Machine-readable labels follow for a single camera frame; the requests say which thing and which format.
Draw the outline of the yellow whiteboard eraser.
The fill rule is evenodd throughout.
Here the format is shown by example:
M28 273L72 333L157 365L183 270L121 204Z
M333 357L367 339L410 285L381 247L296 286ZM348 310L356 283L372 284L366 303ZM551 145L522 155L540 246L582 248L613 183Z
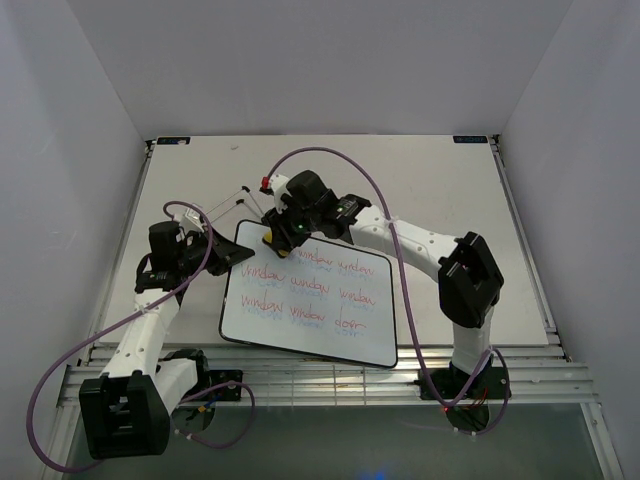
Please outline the yellow whiteboard eraser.
M278 258L285 259L290 254L290 251L286 247L282 247L282 245L277 242L271 230L268 230L263 235L262 243L266 245L271 251L273 251Z

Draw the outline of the white dry-erase whiteboard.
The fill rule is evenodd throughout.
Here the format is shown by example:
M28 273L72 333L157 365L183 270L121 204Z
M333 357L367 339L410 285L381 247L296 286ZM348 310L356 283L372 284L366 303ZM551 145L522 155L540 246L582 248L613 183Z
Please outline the white dry-erase whiteboard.
M262 243L265 226L244 220L238 244L252 258L234 266L220 336L230 342L393 368L398 362L391 262L310 239L281 259Z

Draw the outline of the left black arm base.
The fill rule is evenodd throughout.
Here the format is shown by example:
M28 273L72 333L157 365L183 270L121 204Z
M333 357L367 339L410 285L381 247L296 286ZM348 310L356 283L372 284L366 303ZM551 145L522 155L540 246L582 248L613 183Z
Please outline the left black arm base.
M181 402L237 402L241 400L242 388L239 383L243 381L243 371L209 370L202 381L187 391Z

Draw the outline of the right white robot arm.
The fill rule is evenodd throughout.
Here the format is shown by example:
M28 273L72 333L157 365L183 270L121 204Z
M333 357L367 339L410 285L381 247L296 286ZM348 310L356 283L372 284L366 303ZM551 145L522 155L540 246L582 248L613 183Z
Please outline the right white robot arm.
M285 257L314 233L394 257L421 271L438 288L443 314L453 324L451 382L464 397L488 384L490 321L504 277L485 239L438 234L390 219L378 206L354 194L337 196L320 177L306 170L292 178L275 174L261 182L274 199L264 223L264 242Z

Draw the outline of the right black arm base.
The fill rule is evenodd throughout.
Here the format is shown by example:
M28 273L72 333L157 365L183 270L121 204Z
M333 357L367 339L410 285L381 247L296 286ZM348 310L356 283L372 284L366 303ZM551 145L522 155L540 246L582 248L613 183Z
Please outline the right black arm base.
M507 373L508 370L505 367L486 366L473 381L464 399L503 399L507 385ZM449 365L447 368L432 370L430 378L439 395L443 399L451 401L464 387L469 375L453 365ZM414 384L419 387L419 396L422 400L435 399L422 372L418 373Z

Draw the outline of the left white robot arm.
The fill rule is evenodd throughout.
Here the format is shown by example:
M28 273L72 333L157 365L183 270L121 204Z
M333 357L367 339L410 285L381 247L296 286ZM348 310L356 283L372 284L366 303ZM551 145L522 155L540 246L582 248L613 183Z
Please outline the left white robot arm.
M99 377L79 393L90 455L95 460L162 454L170 416L183 397L201 399L212 387L204 353L195 348L161 353L180 311L184 282L199 269L213 276L254 256L204 225L163 221L148 234L150 251L136 269L136 319Z

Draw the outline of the blue label sticker left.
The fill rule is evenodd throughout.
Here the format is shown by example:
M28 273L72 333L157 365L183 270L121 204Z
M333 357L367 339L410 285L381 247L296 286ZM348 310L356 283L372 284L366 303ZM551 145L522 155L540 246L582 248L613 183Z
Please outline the blue label sticker left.
M178 136L166 136L166 137L158 137L156 139L156 145L189 145L191 142L191 138L189 136L186 137L178 137Z

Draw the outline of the blue label sticker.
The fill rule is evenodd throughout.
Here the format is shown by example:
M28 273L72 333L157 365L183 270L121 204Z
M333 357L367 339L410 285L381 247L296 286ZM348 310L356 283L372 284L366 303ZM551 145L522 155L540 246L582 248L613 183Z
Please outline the blue label sticker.
M158 137L156 139L156 145L189 145L191 142L191 138L189 136L186 137L178 137L178 136L166 136L166 137Z
M454 135L452 137L456 144L487 144L488 138L483 135Z

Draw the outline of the blue label sticker right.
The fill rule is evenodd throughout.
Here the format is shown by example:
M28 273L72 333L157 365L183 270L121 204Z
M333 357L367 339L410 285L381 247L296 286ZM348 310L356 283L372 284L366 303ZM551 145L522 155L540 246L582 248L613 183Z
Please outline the blue label sticker right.
M483 135L454 135L452 137L456 144L487 144L488 138Z

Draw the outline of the aluminium rail frame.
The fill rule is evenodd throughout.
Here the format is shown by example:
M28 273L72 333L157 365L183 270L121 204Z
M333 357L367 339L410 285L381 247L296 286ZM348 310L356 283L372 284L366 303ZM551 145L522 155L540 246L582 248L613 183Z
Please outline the aluminium rail frame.
M588 366L573 361L564 350L531 255L524 256L524 263L537 305L542 311L547 342L543 345L499 346L496 360L505 362L510 370L510 402L514 406L577 406L603 478L621 479L624 474ZM69 460L75 429L80 421L80 383L97 373L112 351L111 346L92 346L81 360L66 367L57 399L52 439L47 448L53 460ZM254 391L258 406L263 408L437 405L434 400L423 401L420 397L415 383L419 365L415 352L409 347L400 349L399 364L391 370L355 366L265 347L210 345L204 351L216 369L234 366L242 371Z

